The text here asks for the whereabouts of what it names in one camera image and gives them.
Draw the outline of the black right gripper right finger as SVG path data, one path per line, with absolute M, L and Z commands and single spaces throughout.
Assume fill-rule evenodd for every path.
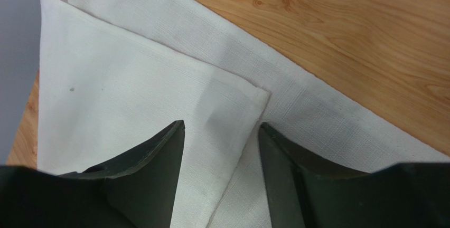
M 449 227 L 449 163 L 351 169 L 267 123 L 259 153 L 273 227 Z

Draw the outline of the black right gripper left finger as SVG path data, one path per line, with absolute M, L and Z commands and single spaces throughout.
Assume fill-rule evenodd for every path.
M 84 172 L 52 175 L 1 167 L 1 227 L 169 227 L 185 125 Z

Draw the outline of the white cloth napkin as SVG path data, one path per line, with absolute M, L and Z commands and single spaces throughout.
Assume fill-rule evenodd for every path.
M 40 1 L 38 169 L 84 171 L 184 120 L 171 227 L 271 227 L 263 121 L 364 172 L 449 161 L 194 0 Z

